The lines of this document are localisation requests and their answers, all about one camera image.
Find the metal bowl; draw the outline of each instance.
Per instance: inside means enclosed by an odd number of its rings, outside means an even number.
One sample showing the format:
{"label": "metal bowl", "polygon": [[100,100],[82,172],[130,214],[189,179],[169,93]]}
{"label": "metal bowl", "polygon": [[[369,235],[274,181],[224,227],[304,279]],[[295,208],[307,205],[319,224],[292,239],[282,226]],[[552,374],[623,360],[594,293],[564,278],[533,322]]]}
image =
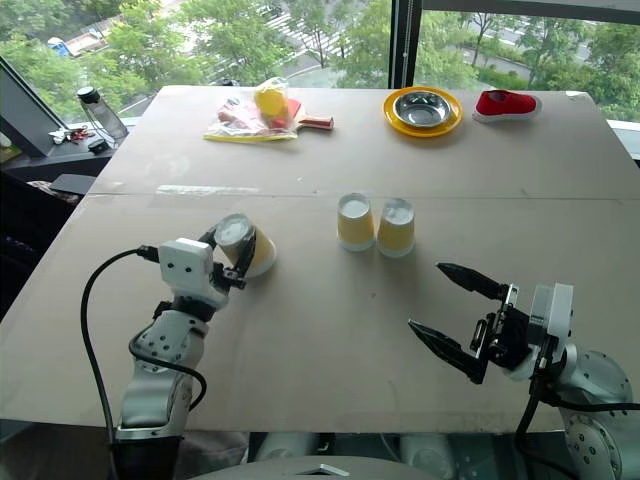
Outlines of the metal bowl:
{"label": "metal bowl", "polygon": [[414,90],[396,98],[396,116],[411,127],[430,128],[442,125],[451,116],[451,105],[437,93]]}

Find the tree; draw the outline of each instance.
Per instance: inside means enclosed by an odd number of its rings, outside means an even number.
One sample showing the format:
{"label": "tree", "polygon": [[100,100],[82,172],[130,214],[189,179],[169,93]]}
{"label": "tree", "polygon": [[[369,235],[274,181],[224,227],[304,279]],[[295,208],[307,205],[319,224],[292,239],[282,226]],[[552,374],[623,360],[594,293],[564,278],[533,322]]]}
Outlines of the tree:
{"label": "tree", "polygon": [[327,66],[329,40],[340,34],[341,27],[353,17],[353,0],[285,0],[291,19],[289,28],[306,34],[302,43],[320,64]]}
{"label": "tree", "polygon": [[105,52],[81,58],[61,57],[36,39],[14,35],[0,42],[2,55],[31,87],[67,122],[80,122],[86,116],[76,91],[88,84],[105,96],[114,110],[129,103],[145,82],[133,72],[122,72]]}
{"label": "tree", "polygon": [[47,41],[61,36],[69,12],[62,0],[2,0],[0,40],[12,35]]}
{"label": "tree", "polygon": [[14,34],[68,39],[81,29],[118,14],[122,0],[2,0],[0,40]]}
{"label": "tree", "polygon": [[344,36],[351,52],[337,58],[336,67],[343,72],[340,88],[387,88],[389,70],[389,0],[373,0]]}
{"label": "tree", "polygon": [[293,49],[258,13],[252,0],[187,0],[180,6],[186,28],[197,34],[197,54],[209,71],[208,80],[228,77],[257,85],[277,76]]}
{"label": "tree", "polygon": [[525,47],[524,58],[530,68],[529,88],[547,63],[573,62],[580,42],[585,39],[584,22],[565,18],[527,17],[528,25],[518,45]]}
{"label": "tree", "polygon": [[449,12],[423,12],[414,84],[442,88],[464,88],[474,84],[477,73],[467,65],[462,55],[452,48],[464,38]]}
{"label": "tree", "polygon": [[484,38],[485,34],[488,30],[494,30],[496,35],[494,38],[497,38],[500,30],[505,26],[505,17],[504,15],[497,15],[495,13],[474,13],[471,16],[471,21],[475,23],[479,30],[478,35],[475,40],[475,49],[473,52],[473,61],[471,62],[471,66],[476,66],[476,61],[478,60],[478,53],[480,51],[480,43]]}
{"label": "tree", "polygon": [[608,118],[640,121],[640,27],[601,23],[589,48],[594,99]]}
{"label": "tree", "polygon": [[63,119],[82,118],[75,97],[83,74],[78,62],[57,55],[37,39],[18,34],[9,41],[0,42],[0,55]]}
{"label": "tree", "polygon": [[640,121],[640,27],[599,24],[588,63],[556,64],[540,69],[536,86],[588,92],[610,119]]}
{"label": "tree", "polygon": [[94,86],[116,112],[149,90],[144,78],[133,70],[123,70],[108,50],[85,54],[79,60],[86,83]]}
{"label": "tree", "polygon": [[[344,34],[351,52],[338,59],[343,72],[338,87],[386,88],[389,72],[390,2],[373,0]],[[463,37],[456,15],[423,13],[415,68],[415,84],[445,88],[470,86],[476,73],[453,48]]]}
{"label": "tree", "polygon": [[640,27],[600,23],[589,43],[589,50],[589,63],[605,72],[612,72],[628,60],[629,55],[640,52]]}
{"label": "tree", "polygon": [[121,21],[111,29],[105,57],[118,71],[134,72],[146,81],[147,93],[164,85],[196,84],[203,79],[198,59],[182,52],[183,34],[170,17],[160,15],[158,0],[133,0],[121,6]]}

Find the water bottle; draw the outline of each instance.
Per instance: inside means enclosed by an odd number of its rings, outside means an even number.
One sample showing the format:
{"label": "water bottle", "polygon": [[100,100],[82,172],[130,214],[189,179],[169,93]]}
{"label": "water bottle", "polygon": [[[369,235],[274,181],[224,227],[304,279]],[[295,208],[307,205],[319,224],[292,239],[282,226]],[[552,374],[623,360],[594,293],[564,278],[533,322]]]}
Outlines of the water bottle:
{"label": "water bottle", "polygon": [[120,118],[111,110],[111,107],[100,97],[98,91],[91,87],[83,87],[76,92],[80,99],[80,105],[85,111],[89,120],[93,122],[94,118],[100,122],[102,128],[107,131],[109,136],[113,138],[116,143],[121,143],[122,140],[129,134],[127,127],[124,126]]}

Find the ping pong paddle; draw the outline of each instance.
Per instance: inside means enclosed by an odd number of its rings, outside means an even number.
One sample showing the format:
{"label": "ping pong paddle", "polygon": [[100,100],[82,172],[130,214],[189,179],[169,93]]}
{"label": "ping pong paddle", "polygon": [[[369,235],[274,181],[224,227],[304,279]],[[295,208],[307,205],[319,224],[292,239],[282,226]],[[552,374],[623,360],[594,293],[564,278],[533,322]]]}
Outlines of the ping pong paddle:
{"label": "ping pong paddle", "polygon": [[308,115],[304,105],[293,98],[290,98],[287,103],[294,130],[299,130],[302,127],[320,128],[322,130],[333,129],[333,117],[315,117]]}

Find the table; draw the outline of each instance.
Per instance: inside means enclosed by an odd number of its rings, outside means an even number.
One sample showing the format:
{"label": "table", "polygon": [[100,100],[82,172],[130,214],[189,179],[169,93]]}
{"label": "table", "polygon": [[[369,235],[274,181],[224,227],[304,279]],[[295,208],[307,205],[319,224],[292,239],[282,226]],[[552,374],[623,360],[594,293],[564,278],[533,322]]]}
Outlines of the table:
{"label": "table", "polygon": [[[537,283],[575,285],[572,339],[614,355],[640,385],[640,171],[588,98],[542,93],[533,123],[467,115],[433,142],[389,129],[385,91],[297,90],[309,111],[335,116],[335,132],[275,145],[200,140],[230,91],[163,89],[78,206],[0,326],[0,416],[100,425],[78,315],[91,271],[143,243],[196,238],[236,211],[274,240],[279,259],[214,317],[199,365],[209,393],[190,428],[514,430],[526,383],[493,366],[473,385],[406,325],[423,321],[465,345],[497,306],[449,282],[437,261],[519,283],[523,310]],[[471,111],[477,92],[455,94]],[[337,245],[337,200],[352,190],[368,192],[378,214],[390,195],[414,203],[411,255]],[[127,342],[168,293],[157,265],[137,258],[94,288],[90,328],[116,417],[132,369]],[[561,425],[541,408],[532,428]]]}

